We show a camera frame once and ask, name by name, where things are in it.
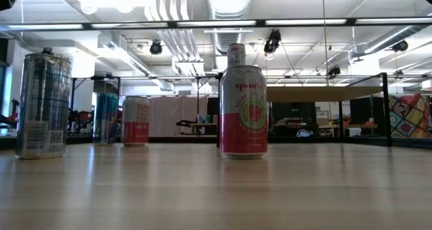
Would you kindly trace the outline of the red white Spindrift can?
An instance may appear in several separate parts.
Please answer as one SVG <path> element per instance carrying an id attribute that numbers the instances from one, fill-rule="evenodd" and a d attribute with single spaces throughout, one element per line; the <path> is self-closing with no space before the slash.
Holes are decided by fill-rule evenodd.
<path id="1" fill-rule="evenodd" d="M 219 91 L 219 146 L 233 159 L 259 159 L 267 153 L 267 83 L 259 67 L 226 69 Z"/>
<path id="2" fill-rule="evenodd" d="M 149 100 L 127 96 L 123 102 L 121 142 L 125 147 L 144 146 L 149 142 Z"/>

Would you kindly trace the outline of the tall white Celsius can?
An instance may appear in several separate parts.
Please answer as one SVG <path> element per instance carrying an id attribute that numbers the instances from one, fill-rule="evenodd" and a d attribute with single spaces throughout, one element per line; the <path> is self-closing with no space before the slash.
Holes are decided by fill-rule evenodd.
<path id="1" fill-rule="evenodd" d="M 227 67 L 231 68 L 246 64 L 245 46 L 243 44 L 230 44 L 227 49 Z"/>

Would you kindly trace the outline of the blue silver Red Bull can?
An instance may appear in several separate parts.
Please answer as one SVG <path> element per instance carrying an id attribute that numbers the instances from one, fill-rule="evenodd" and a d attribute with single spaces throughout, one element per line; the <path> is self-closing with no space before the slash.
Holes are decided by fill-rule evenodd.
<path id="1" fill-rule="evenodd" d="M 96 93 L 94 107 L 93 142 L 95 144 L 114 144 L 117 136 L 117 108 L 116 94 Z"/>
<path id="2" fill-rule="evenodd" d="M 24 59 L 15 155 L 48 159 L 65 154 L 72 64 L 54 55 Z"/>

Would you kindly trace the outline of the background wooden table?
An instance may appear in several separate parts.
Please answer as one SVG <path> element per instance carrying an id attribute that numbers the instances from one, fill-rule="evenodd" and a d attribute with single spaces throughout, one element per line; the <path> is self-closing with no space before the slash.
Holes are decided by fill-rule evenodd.
<path id="1" fill-rule="evenodd" d="M 215 137 L 217 135 L 216 123 L 191 123 L 190 126 L 193 136 Z"/>

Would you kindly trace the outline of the white curtain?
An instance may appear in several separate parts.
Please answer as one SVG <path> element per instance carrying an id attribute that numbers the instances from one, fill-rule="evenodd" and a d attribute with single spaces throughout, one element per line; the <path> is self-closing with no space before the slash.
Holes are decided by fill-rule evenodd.
<path id="1" fill-rule="evenodd" d="M 181 120 L 196 122 L 197 115 L 207 114 L 209 98 L 197 100 L 191 96 L 159 96 L 149 98 L 149 136 L 151 138 L 176 137 L 191 134 L 192 128 L 177 126 Z"/>

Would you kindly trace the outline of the black background monitor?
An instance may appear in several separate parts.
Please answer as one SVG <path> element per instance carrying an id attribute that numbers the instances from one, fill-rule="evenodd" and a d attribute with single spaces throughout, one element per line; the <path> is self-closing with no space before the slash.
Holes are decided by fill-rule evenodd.
<path id="1" fill-rule="evenodd" d="M 274 121 L 285 118 L 301 118 L 304 122 L 316 120 L 315 103 L 272 103 L 271 108 Z"/>

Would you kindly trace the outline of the colourful patchwork quilt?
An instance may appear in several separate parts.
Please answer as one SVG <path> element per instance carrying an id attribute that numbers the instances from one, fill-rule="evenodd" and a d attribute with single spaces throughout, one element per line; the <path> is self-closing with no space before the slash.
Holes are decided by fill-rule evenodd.
<path id="1" fill-rule="evenodd" d="M 389 96 L 391 136 L 393 138 L 432 138 L 432 113 L 429 96 L 413 94 Z"/>

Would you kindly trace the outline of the black aluminium rig frame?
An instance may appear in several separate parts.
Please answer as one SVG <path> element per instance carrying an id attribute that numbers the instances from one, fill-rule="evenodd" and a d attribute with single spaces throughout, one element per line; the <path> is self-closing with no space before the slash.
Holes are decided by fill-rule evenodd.
<path id="1" fill-rule="evenodd" d="M 432 150 L 432 139 L 416 138 L 392 138 L 392 146 L 407 148 L 422 148 Z M 170 144 L 214 144 L 218 143 L 214 137 L 174 137 L 174 138 L 150 138 L 150 143 L 170 143 Z M 270 144 L 323 144 L 323 143 L 345 143 L 345 144 L 364 144 L 371 146 L 387 146 L 387 138 L 384 137 L 344 137 L 344 138 L 282 138 L 270 137 Z M 0 137 L 0 150 L 12 150 L 16 147 L 14 137 Z"/>

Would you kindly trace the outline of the black background frame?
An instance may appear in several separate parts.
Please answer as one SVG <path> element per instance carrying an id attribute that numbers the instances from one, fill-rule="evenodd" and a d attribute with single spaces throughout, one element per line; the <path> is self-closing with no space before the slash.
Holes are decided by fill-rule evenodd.
<path id="1" fill-rule="evenodd" d="M 216 79 L 217 82 L 220 82 L 220 75 L 217 76 L 92 76 L 89 78 L 72 78 L 72 88 L 71 88 L 71 95 L 70 95 L 70 112 L 74 110 L 74 102 L 75 102 L 75 91 L 76 89 L 83 83 L 87 81 L 117 81 L 117 92 L 115 93 L 117 95 L 117 98 L 120 98 L 122 95 L 122 82 L 128 81 L 128 80 L 196 80 L 196 84 L 198 86 L 198 90 L 196 93 L 196 101 L 197 101 L 197 114 L 199 112 L 199 98 L 200 98 L 200 80 L 209 80 L 209 79 Z M 215 137 L 208 137 L 208 136 L 178 136 L 173 138 L 152 138 L 150 137 L 150 142 L 155 143 L 197 143 L 197 144 L 210 144 L 215 143 L 219 146 L 219 132 L 217 132 L 217 135 Z M 67 144 L 85 144 L 85 143 L 91 143 L 92 142 L 92 136 L 75 136 L 75 134 L 68 134 L 67 136 Z"/>

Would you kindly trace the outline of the wooden shelf with black frame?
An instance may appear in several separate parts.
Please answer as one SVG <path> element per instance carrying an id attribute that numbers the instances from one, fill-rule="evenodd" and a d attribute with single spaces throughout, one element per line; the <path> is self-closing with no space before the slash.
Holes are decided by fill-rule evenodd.
<path id="1" fill-rule="evenodd" d="M 267 87 L 268 102 L 339 102 L 380 93 L 378 86 Z"/>

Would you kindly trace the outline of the silver round ventilation duct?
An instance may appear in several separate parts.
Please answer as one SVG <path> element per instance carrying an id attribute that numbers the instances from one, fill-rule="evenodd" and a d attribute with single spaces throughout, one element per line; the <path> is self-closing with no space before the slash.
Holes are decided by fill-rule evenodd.
<path id="1" fill-rule="evenodd" d="M 245 20 L 250 4 L 251 0 L 207 0 L 209 16 L 213 20 Z M 213 34 L 213 42 L 217 52 L 226 55 L 231 44 L 243 42 L 243 34 L 217 31 Z"/>

